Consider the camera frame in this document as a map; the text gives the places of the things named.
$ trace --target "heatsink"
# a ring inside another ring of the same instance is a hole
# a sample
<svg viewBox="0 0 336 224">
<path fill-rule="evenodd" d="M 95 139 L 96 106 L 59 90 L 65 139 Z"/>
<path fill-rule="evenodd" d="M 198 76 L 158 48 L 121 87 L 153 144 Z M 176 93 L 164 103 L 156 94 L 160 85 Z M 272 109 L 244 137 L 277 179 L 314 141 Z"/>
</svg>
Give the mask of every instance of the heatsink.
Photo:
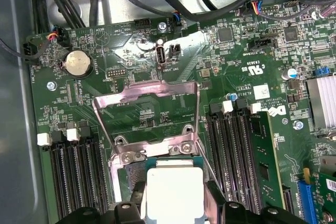
<svg viewBox="0 0 336 224">
<path fill-rule="evenodd" d="M 307 81 L 315 127 L 336 127 L 336 76 Z"/>
</svg>

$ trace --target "blue connector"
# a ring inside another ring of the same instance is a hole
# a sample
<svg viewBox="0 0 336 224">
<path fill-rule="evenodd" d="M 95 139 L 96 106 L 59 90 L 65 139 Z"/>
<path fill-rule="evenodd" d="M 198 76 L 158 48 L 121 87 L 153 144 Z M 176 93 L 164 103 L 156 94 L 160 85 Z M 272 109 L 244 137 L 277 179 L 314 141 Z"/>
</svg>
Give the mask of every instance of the blue connector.
<svg viewBox="0 0 336 224">
<path fill-rule="evenodd" d="M 322 76 L 324 74 L 329 74 L 330 69 L 328 67 L 319 68 L 314 71 L 315 76 Z"/>
<path fill-rule="evenodd" d="M 311 193 L 311 185 L 308 185 L 304 180 L 298 182 L 301 205 L 304 220 L 309 224 L 317 224 L 315 206 L 313 201 L 313 195 Z"/>
</svg>

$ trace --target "motherboard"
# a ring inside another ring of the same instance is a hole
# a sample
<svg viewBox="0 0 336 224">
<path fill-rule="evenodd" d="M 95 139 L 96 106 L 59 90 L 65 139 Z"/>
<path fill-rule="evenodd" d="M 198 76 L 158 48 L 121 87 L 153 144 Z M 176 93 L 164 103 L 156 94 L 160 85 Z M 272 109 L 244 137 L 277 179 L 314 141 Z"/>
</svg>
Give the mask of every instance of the motherboard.
<svg viewBox="0 0 336 224">
<path fill-rule="evenodd" d="M 272 21 L 242 8 L 196 24 L 176 16 L 69 30 L 69 47 L 54 39 L 30 68 L 50 223 L 81 206 L 104 213 L 119 200 L 111 141 L 156 143 L 195 120 L 227 200 L 255 213 L 285 208 L 308 223 L 336 220 L 335 174 L 320 171 L 323 157 L 336 155 L 336 16 L 317 11 Z M 45 38 L 29 37 L 26 49 Z M 162 81 L 197 83 L 199 103 L 194 94 L 145 94 L 95 110 L 95 98 Z M 129 200 L 141 162 L 118 174 Z"/>
</svg>

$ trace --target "yellow wire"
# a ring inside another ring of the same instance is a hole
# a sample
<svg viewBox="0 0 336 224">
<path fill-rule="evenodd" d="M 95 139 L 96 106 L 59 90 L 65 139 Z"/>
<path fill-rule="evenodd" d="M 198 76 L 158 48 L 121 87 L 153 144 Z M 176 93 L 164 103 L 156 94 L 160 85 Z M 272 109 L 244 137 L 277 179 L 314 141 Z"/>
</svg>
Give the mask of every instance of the yellow wire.
<svg viewBox="0 0 336 224">
<path fill-rule="evenodd" d="M 257 8 L 255 6 L 255 2 L 251 2 L 252 6 L 253 6 L 253 10 L 254 12 L 258 15 L 258 12 L 257 12 Z"/>
<path fill-rule="evenodd" d="M 58 34 L 57 33 L 51 33 L 47 36 L 47 39 L 50 39 L 52 36 L 58 37 Z"/>
</svg>

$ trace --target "blue wire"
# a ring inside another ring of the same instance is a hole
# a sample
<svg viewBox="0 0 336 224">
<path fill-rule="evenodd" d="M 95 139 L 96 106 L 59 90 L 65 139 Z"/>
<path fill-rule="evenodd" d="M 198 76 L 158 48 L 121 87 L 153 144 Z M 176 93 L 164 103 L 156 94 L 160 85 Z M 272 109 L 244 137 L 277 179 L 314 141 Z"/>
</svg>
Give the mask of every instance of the blue wire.
<svg viewBox="0 0 336 224">
<path fill-rule="evenodd" d="M 181 21 L 181 18 L 177 13 L 173 13 L 173 15 L 176 17 L 177 21 Z"/>
<path fill-rule="evenodd" d="M 259 3 L 258 3 L 258 12 L 261 12 L 261 4 L 262 4 L 262 3 L 263 3 L 262 0 L 260 0 Z"/>
</svg>

